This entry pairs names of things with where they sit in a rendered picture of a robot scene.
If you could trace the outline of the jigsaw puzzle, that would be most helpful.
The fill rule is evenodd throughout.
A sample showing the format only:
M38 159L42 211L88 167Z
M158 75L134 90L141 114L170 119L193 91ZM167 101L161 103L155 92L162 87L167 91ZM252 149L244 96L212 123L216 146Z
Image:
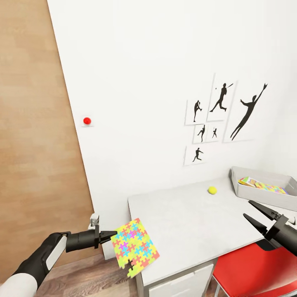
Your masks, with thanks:
M156 261L160 254L154 246L139 218L117 228L116 235L110 236L119 267L125 268L128 260L132 261L133 270L128 277L134 277Z
M272 186L272 185L264 184L264 183L260 183L260 184L255 183L255 185L256 185L256 188L258 188L258 189L263 189L263 190L268 190L268 191L272 191L272 192L287 194L284 191L284 189L282 189L280 187L277 187L277 186Z

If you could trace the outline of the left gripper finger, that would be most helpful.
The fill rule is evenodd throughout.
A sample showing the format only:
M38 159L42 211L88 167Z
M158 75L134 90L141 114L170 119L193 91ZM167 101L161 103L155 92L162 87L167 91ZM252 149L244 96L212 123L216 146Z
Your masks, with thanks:
M103 244L103 243L105 243L107 241L110 241L110 240L111 240L111 238L110 237L107 237L105 239L100 240L100 244Z
M100 243L100 240L102 239L105 239L107 237L110 237L110 236L113 236L113 235L116 235L118 232L117 231L101 231L99 233L99 243Z

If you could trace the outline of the board game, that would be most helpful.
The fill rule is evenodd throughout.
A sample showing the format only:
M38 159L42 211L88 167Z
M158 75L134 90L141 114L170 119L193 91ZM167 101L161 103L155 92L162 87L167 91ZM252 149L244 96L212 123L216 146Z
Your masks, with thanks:
M253 179L251 177L242 178L238 182L240 182L241 184L243 184L245 186L251 186L251 187L255 187L255 188L256 188L255 183L260 184L259 181L255 180L255 179Z

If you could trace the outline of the tennis ball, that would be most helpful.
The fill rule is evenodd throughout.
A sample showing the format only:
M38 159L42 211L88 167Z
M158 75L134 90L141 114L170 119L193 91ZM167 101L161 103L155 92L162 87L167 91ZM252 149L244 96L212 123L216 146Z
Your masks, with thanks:
M209 193L211 194L215 194L217 192L217 189L213 186L211 186L209 189L208 189Z

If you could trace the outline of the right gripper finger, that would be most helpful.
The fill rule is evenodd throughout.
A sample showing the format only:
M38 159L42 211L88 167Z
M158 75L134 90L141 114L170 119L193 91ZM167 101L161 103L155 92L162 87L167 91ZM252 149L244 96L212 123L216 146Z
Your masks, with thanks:
M265 215L270 220L278 220L281 217L281 214L279 214L277 211L272 210L271 208L268 208L266 206L263 206L262 204L259 204L258 202L255 202L253 200L248 201L250 204L252 204L255 208L257 208L263 215Z
M246 213L243 216L263 235L265 236L268 232L267 227L262 223L258 222L257 220L253 219L251 216L247 215Z

